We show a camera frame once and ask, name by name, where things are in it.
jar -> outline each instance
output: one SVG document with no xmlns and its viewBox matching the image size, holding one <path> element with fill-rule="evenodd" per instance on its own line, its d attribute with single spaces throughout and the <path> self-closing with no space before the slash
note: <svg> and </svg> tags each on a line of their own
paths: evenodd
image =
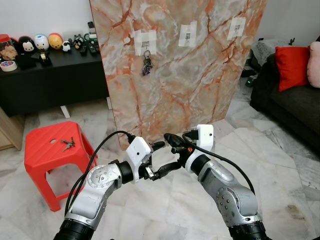
<svg viewBox="0 0 320 240">
<path fill-rule="evenodd" d="M 15 57 L 18 55 L 7 34 L 0 34 L 0 55 L 4 60 L 15 60 Z"/>
</svg>

cushion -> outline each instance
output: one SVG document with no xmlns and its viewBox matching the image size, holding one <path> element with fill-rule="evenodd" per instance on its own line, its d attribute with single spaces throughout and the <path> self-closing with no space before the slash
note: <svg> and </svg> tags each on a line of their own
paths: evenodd
<svg viewBox="0 0 320 240">
<path fill-rule="evenodd" d="M 270 98 L 299 119 L 305 126 L 320 134 L 320 89 L 308 85 L 292 87 L 284 92 L 274 88 Z"/>
<path fill-rule="evenodd" d="M 306 73 L 311 86 L 320 88 L 320 41 L 315 41 L 310 45 L 310 58 Z"/>
<path fill-rule="evenodd" d="M 307 77 L 309 57 L 308 47 L 275 47 L 275 61 L 280 73 L 279 92 L 309 84 Z"/>
</svg>

wooden cabinet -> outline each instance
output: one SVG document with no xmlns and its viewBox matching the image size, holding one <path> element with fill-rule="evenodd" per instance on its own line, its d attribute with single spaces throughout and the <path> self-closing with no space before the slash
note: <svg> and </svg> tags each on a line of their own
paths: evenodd
<svg viewBox="0 0 320 240">
<path fill-rule="evenodd" d="M 24 126 L 23 116 L 8 117 L 0 107 L 0 150 L 11 147 L 21 150 Z"/>
</svg>

red stool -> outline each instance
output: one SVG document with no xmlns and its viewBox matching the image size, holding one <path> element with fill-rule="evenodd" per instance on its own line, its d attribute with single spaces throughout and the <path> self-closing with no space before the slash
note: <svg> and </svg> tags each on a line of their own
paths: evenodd
<svg viewBox="0 0 320 240">
<path fill-rule="evenodd" d="M 61 141 L 71 142 L 71 137 L 75 142 L 74 147 L 63 151 L 67 144 Z M 38 128 L 26 136 L 25 169 L 52 211 L 61 209 L 59 201 L 68 197 L 69 192 L 56 196 L 47 182 L 46 172 L 66 164 L 75 164 L 84 173 L 93 153 L 81 128 L 72 121 Z M 91 168 L 97 165 L 97 159 L 96 156 Z"/>
</svg>

white wall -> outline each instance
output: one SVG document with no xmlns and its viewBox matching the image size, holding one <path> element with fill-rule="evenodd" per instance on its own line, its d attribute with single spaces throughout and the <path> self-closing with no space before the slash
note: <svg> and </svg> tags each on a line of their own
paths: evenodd
<svg viewBox="0 0 320 240">
<path fill-rule="evenodd" d="M 87 33 L 93 20 L 89 0 L 2 0 L 0 34 Z"/>
<path fill-rule="evenodd" d="M 320 35 L 320 0 L 268 0 L 258 38 L 295 38 L 294 46 L 308 46 Z"/>
</svg>

